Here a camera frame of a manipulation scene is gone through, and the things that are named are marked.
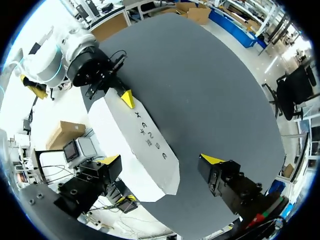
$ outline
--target computer screen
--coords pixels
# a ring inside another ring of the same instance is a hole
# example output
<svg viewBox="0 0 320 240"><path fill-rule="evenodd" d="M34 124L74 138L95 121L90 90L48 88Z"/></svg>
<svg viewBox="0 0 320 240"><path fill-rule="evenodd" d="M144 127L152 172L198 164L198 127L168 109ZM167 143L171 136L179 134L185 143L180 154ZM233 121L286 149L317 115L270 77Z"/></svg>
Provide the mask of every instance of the computer screen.
<svg viewBox="0 0 320 240"><path fill-rule="evenodd" d="M74 141L71 141L66 146L64 146L63 151L67 163L71 162L75 157L79 155Z"/></svg>

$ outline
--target white foam block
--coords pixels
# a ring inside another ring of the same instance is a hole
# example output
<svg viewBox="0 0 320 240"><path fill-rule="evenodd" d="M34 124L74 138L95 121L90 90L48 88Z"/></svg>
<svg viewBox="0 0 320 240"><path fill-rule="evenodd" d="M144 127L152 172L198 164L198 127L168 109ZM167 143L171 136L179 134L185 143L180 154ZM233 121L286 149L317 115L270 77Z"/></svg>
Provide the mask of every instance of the white foam block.
<svg viewBox="0 0 320 240"><path fill-rule="evenodd" d="M89 121L107 156L120 154L120 178L142 202L156 202L164 195L177 194L179 161L154 124L143 104L134 98L129 108L110 89L95 101Z"/></svg>

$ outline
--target electronic device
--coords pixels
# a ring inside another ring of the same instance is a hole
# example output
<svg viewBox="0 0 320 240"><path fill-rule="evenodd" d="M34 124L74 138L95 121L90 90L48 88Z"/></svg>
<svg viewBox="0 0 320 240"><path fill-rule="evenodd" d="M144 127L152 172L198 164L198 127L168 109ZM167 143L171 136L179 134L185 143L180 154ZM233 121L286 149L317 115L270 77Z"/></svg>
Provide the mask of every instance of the electronic device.
<svg viewBox="0 0 320 240"><path fill-rule="evenodd" d="M117 204L116 207L120 209L124 214L127 214L132 210L138 208L136 203L127 198L121 201L119 204Z"/></svg>
<svg viewBox="0 0 320 240"><path fill-rule="evenodd" d="M69 169L97 155L95 146L89 137L78 137L63 147L63 153Z"/></svg>
<svg viewBox="0 0 320 240"><path fill-rule="evenodd" d="M114 5L111 3L108 3L106 6L104 6L101 10L105 14L107 12L110 12L114 8Z"/></svg>
<svg viewBox="0 0 320 240"><path fill-rule="evenodd" d="M86 2L86 4L88 4L88 6L91 9L91 11L93 12L94 16L100 17L100 13L99 13L96 5L91 0L86 0L85 2Z"/></svg>
<svg viewBox="0 0 320 240"><path fill-rule="evenodd" d="M81 16L84 20L86 20L87 17L89 17L89 14L86 12L86 10L84 9L84 7L83 7L81 4L78 5L78 6L76 6L75 8L78 10L80 16Z"/></svg>

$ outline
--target black chair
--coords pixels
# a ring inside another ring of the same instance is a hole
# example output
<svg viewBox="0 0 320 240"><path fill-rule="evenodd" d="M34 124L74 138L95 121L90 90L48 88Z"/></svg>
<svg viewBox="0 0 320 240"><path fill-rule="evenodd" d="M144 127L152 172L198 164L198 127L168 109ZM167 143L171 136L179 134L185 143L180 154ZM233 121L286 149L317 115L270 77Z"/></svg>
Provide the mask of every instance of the black chair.
<svg viewBox="0 0 320 240"><path fill-rule="evenodd" d="M290 121L294 116L303 118L303 110L298 111L297 105L313 99L320 94L314 95L310 83L310 76L305 71L304 66L298 67L290 75L283 75L276 80L276 91L267 84L262 84L270 91L273 101L269 103L275 105L275 118L284 114L285 118Z"/></svg>

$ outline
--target gray table surface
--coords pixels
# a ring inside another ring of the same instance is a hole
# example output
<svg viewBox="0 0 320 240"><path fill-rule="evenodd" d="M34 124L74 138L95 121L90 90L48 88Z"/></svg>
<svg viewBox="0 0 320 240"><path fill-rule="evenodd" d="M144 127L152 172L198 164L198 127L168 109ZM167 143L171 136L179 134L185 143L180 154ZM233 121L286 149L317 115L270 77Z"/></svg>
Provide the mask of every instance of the gray table surface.
<svg viewBox="0 0 320 240"><path fill-rule="evenodd" d="M253 75L223 42L168 13L123 29L100 49L108 56L127 52L118 76L179 160L177 194L142 203L155 218L187 240L210 235L237 218L198 173L200 153L234 160L264 191L270 187L285 156L274 113ZM87 88L82 87L83 96ZM83 100L89 110L93 101Z"/></svg>

